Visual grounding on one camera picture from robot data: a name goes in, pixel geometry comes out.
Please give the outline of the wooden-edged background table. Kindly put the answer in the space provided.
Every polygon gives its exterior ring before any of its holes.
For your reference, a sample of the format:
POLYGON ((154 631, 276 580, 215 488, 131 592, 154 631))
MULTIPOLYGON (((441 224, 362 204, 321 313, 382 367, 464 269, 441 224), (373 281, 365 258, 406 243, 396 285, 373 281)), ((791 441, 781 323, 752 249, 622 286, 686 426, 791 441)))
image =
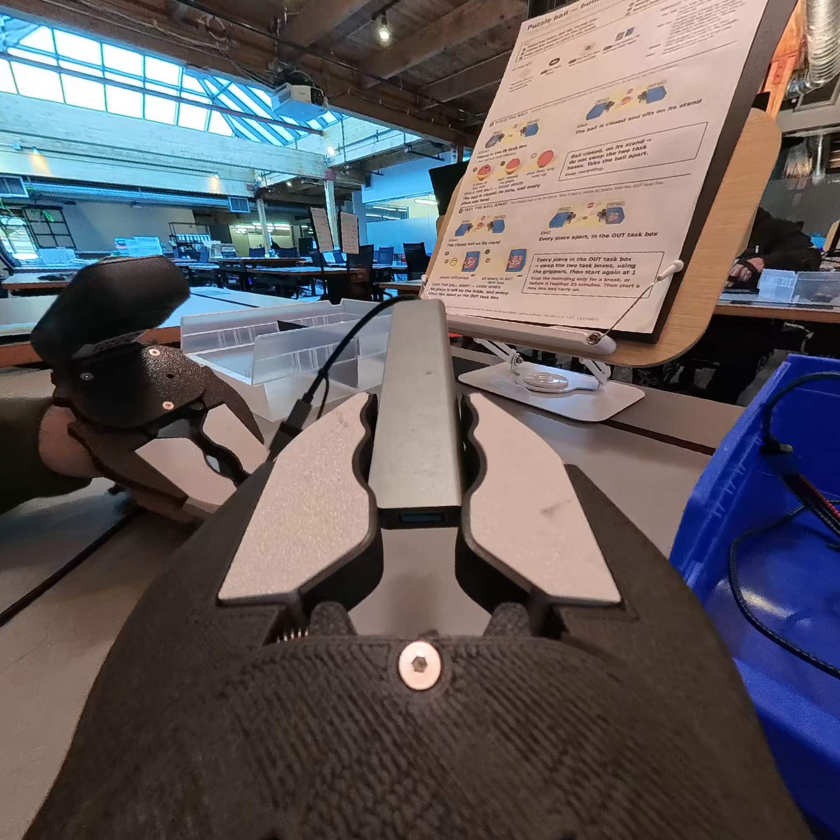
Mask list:
MULTIPOLYGON (((1 300, 1 368, 41 362, 29 340, 38 320, 59 296, 10 297, 1 300)), ((274 308, 297 305, 287 298, 258 295, 239 290, 195 288, 172 315, 140 337, 142 343, 179 344, 181 320, 188 316, 236 311, 243 308, 274 308)))

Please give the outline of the grey metal usb hub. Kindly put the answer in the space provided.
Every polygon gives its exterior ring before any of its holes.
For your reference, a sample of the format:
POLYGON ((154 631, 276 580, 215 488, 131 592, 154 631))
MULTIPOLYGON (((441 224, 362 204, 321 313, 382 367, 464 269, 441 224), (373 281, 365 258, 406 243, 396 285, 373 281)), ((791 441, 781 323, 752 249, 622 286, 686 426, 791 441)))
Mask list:
POLYGON ((368 483, 384 529, 455 528, 463 444, 445 307, 393 308, 368 483))

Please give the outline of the silver ventilation duct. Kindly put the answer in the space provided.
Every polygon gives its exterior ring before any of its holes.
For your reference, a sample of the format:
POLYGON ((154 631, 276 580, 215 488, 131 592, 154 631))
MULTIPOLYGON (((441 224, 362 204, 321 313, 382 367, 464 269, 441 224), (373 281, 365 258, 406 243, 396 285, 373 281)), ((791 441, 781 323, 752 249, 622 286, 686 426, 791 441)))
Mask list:
POLYGON ((804 1, 802 68, 791 77, 785 96, 797 98, 824 88, 839 73, 839 2, 804 1))

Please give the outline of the person's left hand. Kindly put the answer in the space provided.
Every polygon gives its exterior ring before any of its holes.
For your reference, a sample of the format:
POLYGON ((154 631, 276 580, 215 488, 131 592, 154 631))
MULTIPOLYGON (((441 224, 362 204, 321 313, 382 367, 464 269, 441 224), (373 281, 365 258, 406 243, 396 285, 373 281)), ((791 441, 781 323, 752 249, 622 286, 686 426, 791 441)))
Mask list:
MULTIPOLYGON (((72 436, 69 426, 76 422, 73 412, 50 404, 38 428, 38 454, 46 468, 62 476, 92 480, 101 477, 88 451, 72 436)), ((142 508, 180 523, 198 519, 173 500, 143 489, 130 489, 132 499, 142 508)))

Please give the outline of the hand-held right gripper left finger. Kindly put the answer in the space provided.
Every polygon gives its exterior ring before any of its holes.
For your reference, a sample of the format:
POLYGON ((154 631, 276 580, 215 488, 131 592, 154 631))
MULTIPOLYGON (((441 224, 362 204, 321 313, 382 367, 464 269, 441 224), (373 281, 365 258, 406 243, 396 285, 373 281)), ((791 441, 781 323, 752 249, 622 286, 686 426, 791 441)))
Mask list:
POLYGON ((377 397, 362 392, 278 455, 222 583, 225 605, 355 607, 384 569, 368 484, 377 397))

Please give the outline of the small clear plastic box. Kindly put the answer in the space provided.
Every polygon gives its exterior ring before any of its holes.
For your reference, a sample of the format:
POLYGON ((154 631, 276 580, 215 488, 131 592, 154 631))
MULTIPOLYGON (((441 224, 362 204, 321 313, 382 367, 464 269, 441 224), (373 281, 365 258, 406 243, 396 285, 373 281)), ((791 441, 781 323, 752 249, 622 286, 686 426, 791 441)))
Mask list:
POLYGON ((758 300, 794 307, 838 307, 839 271, 765 269, 759 277, 758 300))

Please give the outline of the grey desk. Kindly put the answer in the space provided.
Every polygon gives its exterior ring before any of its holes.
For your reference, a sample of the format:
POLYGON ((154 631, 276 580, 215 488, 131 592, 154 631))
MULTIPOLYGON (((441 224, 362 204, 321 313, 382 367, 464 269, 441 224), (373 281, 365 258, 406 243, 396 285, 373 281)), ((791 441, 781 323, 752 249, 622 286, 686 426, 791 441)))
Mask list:
MULTIPOLYGON (((578 466, 668 555, 701 471, 742 412, 647 391, 604 424, 573 423, 494 398, 578 466)), ((134 512, 95 479, 2 516, 2 609, 134 512)), ((102 662, 128 615, 193 529, 147 511, 2 627, 1 837, 20 838, 62 764, 102 662)), ((487 615, 457 587, 453 529, 383 531, 385 573, 351 615, 364 633, 472 634, 487 615)))

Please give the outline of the wooden document stand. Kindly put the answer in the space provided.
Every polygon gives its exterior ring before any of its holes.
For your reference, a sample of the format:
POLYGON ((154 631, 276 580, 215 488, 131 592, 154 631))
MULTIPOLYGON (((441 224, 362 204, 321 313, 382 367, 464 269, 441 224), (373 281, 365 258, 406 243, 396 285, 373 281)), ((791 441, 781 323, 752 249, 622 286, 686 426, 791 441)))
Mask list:
MULTIPOLYGON (((483 343, 497 358, 489 368, 462 382, 494 396, 583 423, 601 423, 643 399, 641 389, 612 381, 617 366, 643 368, 673 360, 705 332, 726 276, 744 247, 769 176, 780 132, 772 119, 751 108, 775 47, 796 2, 767 2, 738 89, 743 112, 727 118, 700 194, 682 259, 668 269, 674 283, 653 335, 550 327, 450 314, 451 333, 483 343)), ((454 207, 453 195, 438 233, 454 207)), ((423 279, 434 267, 439 243, 423 279)))

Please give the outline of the person's left forearm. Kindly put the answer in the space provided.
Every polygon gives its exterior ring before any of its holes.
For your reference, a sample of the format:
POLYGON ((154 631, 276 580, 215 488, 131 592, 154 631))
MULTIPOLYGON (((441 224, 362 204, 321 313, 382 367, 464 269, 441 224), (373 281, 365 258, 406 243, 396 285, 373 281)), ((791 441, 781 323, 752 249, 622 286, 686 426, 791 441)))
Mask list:
POLYGON ((37 498, 60 497, 88 487, 90 476, 67 476, 47 466, 39 449, 48 397, 2 398, 1 513, 37 498))

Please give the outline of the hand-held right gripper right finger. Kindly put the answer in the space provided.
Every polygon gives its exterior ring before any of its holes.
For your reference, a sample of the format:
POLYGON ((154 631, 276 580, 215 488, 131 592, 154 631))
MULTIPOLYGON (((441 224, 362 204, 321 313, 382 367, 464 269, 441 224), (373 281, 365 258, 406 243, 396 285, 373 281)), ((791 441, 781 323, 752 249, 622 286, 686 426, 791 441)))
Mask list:
POLYGON ((463 398, 460 534, 478 573, 495 571, 526 597, 569 606, 622 600, 563 459, 479 393, 463 398))

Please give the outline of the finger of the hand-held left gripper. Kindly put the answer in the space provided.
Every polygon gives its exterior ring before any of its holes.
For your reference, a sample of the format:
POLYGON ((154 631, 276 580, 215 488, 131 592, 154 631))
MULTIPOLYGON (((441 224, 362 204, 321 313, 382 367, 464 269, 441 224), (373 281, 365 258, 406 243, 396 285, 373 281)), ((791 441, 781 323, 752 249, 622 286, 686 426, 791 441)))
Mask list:
POLYGON ((252 413, 189 413, 186 422, 208 468, 234 490, 265 464, 266 444, 252 413))
POLYGON ((227 478, 195 443, 148 443, 137 455, 185 496, 179 501, 156 491, 135 490, 134 500, 142 508, 177 522, 192 522, 208 518, 225 503, 227 478))

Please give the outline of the black monitor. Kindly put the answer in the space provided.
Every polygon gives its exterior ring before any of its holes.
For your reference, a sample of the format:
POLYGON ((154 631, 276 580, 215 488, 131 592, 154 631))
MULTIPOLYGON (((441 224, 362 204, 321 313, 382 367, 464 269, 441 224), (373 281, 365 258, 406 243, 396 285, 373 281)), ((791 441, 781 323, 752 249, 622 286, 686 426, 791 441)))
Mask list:
POLYGON ((428 176, 433 187, 439 216, 446 215, 448 205, 468 168, 468 161, 459 161, 453 164, 429 168, 428 176))

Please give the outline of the blue plastic bin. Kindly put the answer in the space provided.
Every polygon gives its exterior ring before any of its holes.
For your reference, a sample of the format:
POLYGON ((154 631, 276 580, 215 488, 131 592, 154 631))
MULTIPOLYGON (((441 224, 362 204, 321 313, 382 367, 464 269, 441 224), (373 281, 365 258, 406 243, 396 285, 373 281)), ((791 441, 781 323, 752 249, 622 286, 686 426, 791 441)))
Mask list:
POLYGON ((838 360, 780 365, 698 479, 670 562, 733 657, 813 832, 838 838, 838 534, 784 469, 838 508, 838 360))

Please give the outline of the clear plastic bin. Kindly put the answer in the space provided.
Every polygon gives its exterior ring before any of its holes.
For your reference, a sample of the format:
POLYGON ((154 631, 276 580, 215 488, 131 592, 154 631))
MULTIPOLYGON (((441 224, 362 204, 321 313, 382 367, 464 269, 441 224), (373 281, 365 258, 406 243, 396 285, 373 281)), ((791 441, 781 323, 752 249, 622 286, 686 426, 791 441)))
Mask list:
MULTIPOLYGON (((230 384, 268 422, 287 417, 344 335, 372 302, 247 308, 182 319, 182 351, 230 384)), ((327 405, 382 383, 393 309, 353 338, 329 372, 327 405)))

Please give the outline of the white ceiling projector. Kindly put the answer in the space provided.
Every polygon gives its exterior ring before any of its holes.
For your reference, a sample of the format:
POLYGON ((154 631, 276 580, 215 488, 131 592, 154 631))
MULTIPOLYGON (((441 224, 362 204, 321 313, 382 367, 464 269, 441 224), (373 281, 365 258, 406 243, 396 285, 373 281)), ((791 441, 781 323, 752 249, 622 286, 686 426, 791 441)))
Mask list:
POLYGON ((300 122, 320 118, 329 107, 320 88, 289 82, 271 90, 270 103, 273 113, 279 119, 295 119, 300 122))

